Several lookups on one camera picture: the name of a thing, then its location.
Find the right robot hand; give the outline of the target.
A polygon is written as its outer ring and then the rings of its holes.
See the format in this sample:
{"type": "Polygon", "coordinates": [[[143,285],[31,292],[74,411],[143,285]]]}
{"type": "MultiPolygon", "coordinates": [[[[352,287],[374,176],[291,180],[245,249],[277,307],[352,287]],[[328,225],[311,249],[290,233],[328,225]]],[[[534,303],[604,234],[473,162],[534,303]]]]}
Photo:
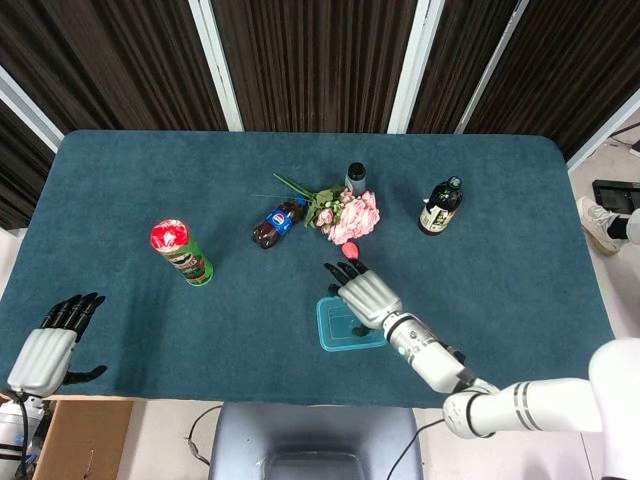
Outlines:
{"type": "Polygon", "coordinates": [[[337,281],[329,286],[329,293],[341,298],[360,322],[352,329],[355,336],[364,337],[373,330],[381,330],[388,317],[403,312],[400,297],[360,260],[323,266],[337,281]]]}

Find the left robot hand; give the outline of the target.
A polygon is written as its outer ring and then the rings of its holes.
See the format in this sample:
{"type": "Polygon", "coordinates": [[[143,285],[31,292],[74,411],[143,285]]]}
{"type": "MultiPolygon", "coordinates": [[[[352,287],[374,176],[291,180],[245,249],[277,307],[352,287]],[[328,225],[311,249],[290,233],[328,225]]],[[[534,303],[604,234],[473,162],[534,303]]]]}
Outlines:
{"type": "Polygon", "coordinates": [[[55,304],[25,340],[9,373],[10,390],[46,398],[62,386],[88,383],[103,375],[105,365],[87,372],[72,372],[69,367],[76,345],[104,301],[104,296],[92,292],[55,304]]]}

